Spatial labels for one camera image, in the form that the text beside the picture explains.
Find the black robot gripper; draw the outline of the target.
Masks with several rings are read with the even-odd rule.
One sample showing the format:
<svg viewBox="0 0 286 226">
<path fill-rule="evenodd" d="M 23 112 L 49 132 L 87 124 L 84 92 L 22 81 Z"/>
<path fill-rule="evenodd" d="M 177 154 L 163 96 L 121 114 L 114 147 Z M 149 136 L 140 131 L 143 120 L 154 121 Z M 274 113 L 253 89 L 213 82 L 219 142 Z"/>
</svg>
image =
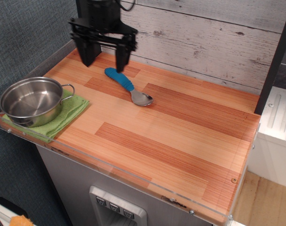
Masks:
<svg viewBox="0 0 286 226">
<path fill-rule="evenodd" d="M 134 4 L 126 9 L 119 0 L 86 0 L 86 15 L 70 18 L 71 38 L 85 66 L 93 64 L 104 45 L 116 48 L 116 70 L 123 72 L 131 51 L 136 50 L 138 31 L 121 21 L 121 10 L 130 11 Z"/>
</svg>

